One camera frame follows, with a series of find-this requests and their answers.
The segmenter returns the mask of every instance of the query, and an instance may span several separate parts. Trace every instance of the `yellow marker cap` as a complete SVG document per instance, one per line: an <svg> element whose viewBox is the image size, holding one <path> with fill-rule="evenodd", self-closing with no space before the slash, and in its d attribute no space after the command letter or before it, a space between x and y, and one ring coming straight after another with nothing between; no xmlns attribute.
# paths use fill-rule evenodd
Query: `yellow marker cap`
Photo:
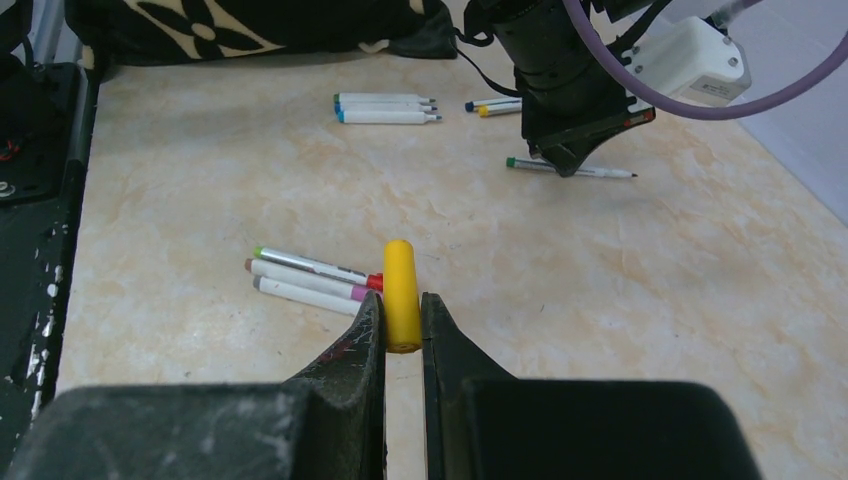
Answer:
<svg viewBox="0 0 848 480"><path fill-rule="evenodd" d="M421 305L415 277L415 252L406 240L386 244L383 265L383 304L389 353L412 353L421 348Z"/></svg>

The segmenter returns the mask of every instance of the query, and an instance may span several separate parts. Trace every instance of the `marbled tabletop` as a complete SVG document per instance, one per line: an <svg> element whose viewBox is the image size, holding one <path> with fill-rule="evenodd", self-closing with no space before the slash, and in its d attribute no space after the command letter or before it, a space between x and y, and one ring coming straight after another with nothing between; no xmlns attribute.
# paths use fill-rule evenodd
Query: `marbled tabletop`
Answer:
<svg viewBox="0 0 848 480"><path fill-rule="evenodd" d="M454 8L454 18L461 6ZM493 46L469 52L497 79ZM436 97L439 124L339 124L338 91ZM702 382L768 478L848 475L848 230L737 123L660 114L587 164L507 170L520 119L464 61L352 53L124 68L105 83L59 388L275 382L349 325L257 293L264 244L419 285L523 377ZM390 478L423 479L420 353L387 366Z"/></svg>

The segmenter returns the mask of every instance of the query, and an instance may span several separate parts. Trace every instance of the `white wall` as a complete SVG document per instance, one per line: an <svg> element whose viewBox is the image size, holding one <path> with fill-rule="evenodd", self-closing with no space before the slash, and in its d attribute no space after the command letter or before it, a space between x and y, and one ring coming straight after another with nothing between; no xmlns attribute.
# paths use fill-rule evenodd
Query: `white wall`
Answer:
<svg viewBox="0 0 848 480"><path fill-rule="evenodd" d="M675 0L652 33L704 17L725 0ZM773 93L827 57L848 30L848 0L764 0L730 27L747 53L754 85L737 101ZM848 225L848 65L780 108L741 121Z"/></svg>

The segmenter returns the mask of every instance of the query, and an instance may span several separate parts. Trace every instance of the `purple cable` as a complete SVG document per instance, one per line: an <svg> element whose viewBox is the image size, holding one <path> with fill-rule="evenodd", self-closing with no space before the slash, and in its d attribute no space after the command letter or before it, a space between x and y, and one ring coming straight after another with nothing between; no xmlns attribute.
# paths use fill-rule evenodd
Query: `purple cable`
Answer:
<svg viewBox="0 0 848 480"><path fill-rule="evenodd" d="M750 5L754 5L762 0L745 1ZM587 17L586 13L583 11L583 7L580 5L580 0L563 0L563 3L565 4L568 16L571 17L571 23L574 24L574 28L577 30L578 35L580 35L580 39L583 40L583 43L586 44L586 47L604 70L606 70L612 78L621 84L622 87L660 110L664 110L672 115L678 115L680 117L691 118L694 120L734 120L771 110L772 108L778 107L795 99L799 95L802 95L811 88L815 87L839 68L846 59L848 59L848 31L846 31L845 36L842 38L842 42L836 47L829 57L827 57L810 73L783 90L759 100L754 100L753 102L733 107L696 107L694 105L688 105L686 103L672 100L671 98L668 98L645 85L638 78L631 75L630 72L621 65L619 60L610 53L606 45L604 45L604 42L601 41L601 38L598 36L597 32L595 32L595 28L592 27L589 17Z"/></svg>

